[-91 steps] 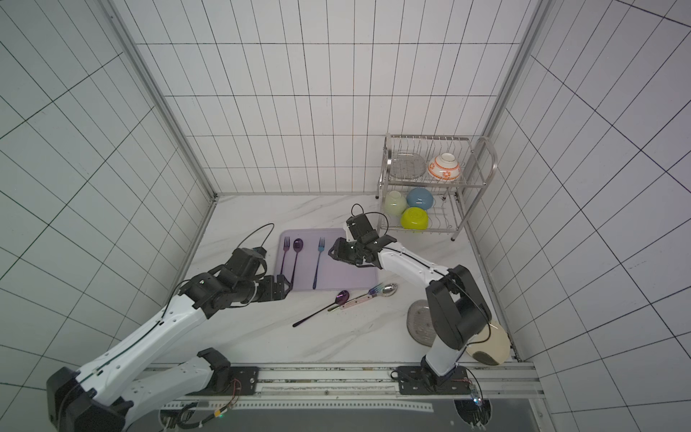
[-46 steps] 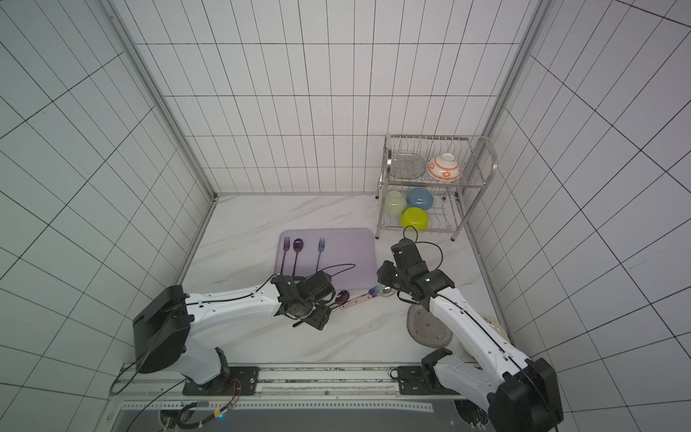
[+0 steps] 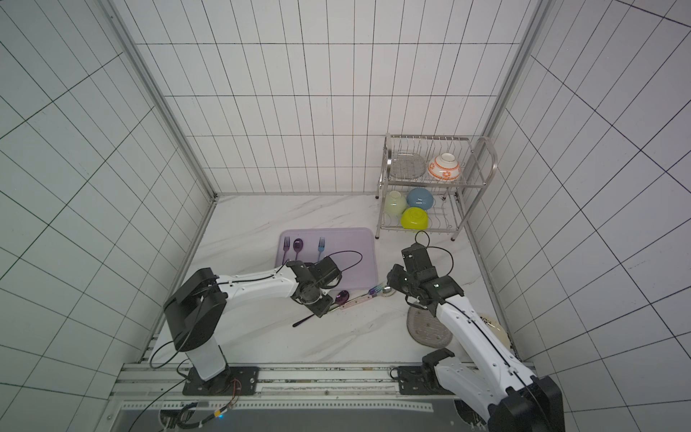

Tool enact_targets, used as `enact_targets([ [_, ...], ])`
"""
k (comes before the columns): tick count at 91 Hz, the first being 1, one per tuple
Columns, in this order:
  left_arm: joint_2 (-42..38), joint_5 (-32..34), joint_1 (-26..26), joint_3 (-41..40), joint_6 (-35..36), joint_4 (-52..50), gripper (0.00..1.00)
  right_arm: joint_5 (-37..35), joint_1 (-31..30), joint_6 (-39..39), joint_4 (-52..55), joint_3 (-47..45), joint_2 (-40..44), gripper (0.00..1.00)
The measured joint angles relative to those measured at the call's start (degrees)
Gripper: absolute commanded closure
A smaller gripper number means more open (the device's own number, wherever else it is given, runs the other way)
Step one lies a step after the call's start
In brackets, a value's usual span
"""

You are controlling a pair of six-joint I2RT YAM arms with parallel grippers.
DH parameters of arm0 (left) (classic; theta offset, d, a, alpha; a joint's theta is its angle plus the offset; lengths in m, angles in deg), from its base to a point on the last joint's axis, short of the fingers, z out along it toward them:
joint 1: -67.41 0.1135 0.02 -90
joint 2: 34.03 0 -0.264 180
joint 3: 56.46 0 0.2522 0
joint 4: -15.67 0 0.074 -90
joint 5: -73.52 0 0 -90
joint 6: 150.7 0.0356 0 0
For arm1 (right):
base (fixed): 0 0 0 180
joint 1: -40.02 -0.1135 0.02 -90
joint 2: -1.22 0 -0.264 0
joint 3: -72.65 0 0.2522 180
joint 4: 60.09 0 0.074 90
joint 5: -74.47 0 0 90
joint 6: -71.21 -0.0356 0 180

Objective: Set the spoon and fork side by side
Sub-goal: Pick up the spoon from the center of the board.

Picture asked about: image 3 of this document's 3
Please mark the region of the magenta metal spoon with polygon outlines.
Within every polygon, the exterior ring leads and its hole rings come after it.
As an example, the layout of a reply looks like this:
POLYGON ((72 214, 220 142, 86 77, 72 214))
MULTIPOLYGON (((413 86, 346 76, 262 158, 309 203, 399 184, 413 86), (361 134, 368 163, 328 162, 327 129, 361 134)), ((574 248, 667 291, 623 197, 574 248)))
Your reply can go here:
POLYGON ((312 315, 303 318, 302 320, 298 320, 292 325, 292 327, 296 328, 314 316, 322 317, 326 315, 328 312, 334 311, 335 309, 338 309, 339 307, 345 305, 350 298, 350 293, 347 290, 342 290, 336 295, 335 298, 331 298, 330 296, 327 297, 329 301, 323 307, 317 309, 318 313, 316 315, 313 313, 312 315))

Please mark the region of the blue metal fork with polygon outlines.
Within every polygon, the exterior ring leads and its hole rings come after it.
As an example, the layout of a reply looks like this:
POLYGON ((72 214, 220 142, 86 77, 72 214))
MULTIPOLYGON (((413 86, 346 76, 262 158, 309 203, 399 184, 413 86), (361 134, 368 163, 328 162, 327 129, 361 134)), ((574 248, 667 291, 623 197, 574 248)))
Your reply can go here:
POLYGON ((320 242, 318 244, 318 258, 317 258, 318 262, 322 261, 325 249, 326 249, 326 238, 320 237, 320 242))

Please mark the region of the purple metal fork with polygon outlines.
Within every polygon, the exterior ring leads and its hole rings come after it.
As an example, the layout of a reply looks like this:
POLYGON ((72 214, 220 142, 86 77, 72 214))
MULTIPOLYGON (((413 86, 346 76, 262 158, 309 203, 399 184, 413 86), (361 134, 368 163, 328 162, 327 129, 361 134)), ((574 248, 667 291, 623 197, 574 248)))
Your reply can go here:
POLYGON ((292 243, 289 237, 284 237, 282 264, 287 260, 288 252, 291 250, 292 243))

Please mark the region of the dark purple metal spoon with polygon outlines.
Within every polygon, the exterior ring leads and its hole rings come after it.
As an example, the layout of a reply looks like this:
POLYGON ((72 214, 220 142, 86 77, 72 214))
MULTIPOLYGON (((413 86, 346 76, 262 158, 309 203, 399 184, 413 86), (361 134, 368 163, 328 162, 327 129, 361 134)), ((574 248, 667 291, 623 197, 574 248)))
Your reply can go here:
POLYGON ((304 247, 304 242, 302 239, 298 238, 293 241, 293 251, 295 253, 295 260, 298 259, 299 254, 302 252, 304 247))

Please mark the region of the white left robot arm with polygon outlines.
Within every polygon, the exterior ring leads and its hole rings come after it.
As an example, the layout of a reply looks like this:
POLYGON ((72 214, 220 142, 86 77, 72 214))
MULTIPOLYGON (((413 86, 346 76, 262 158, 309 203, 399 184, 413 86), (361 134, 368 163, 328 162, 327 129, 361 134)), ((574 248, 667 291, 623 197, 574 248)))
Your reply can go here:
POLYGON ((237 276, 201 268, 163 306, 174 348, 186 354, 203 382, 210 382, 227 370, 214 338, 223 314, 253 302, 290 299, 321 317, 334 303, 327 290, 341 278, 342 271, 330 257, 315 264, 289 261, 266 272, 237 276))

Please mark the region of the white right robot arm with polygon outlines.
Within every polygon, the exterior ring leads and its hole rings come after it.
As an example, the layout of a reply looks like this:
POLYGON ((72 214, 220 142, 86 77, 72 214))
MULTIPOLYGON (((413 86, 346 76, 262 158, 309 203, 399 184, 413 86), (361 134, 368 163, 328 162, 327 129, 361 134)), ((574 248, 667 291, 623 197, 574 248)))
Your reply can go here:
POLYGON ((556 382, 537 376, 504 346, 453 277, 437 273, 425 246, 414 243, 401 255, 404 263, 390 270, 388 286, 437 318, 477 368, 467 369, 441 348, 423 359, 426 384, 453 393, 490 431, 563 431, 563 394, 556 382))

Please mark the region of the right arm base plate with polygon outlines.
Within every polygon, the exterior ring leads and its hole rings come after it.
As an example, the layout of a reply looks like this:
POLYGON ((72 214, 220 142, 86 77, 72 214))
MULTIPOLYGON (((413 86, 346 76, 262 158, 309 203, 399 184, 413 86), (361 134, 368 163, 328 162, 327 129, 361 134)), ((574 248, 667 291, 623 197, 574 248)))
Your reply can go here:
POLYGON ((390 378, 399 385, 399 393, 406 396, 453 395, 443 388, 433 371, 425 365, 397 366, 390 370, 390 378))

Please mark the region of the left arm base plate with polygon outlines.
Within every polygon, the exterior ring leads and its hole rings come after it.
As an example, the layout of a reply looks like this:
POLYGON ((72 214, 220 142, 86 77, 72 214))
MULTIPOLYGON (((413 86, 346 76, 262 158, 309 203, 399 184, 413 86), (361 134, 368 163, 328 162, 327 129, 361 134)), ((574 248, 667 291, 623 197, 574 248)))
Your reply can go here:
POLYGON ((187 376, 183 395, 190 397, 250 396, 257 390, 260 368, 227 366, 220 374, 203 381, 193 367, 187 376))

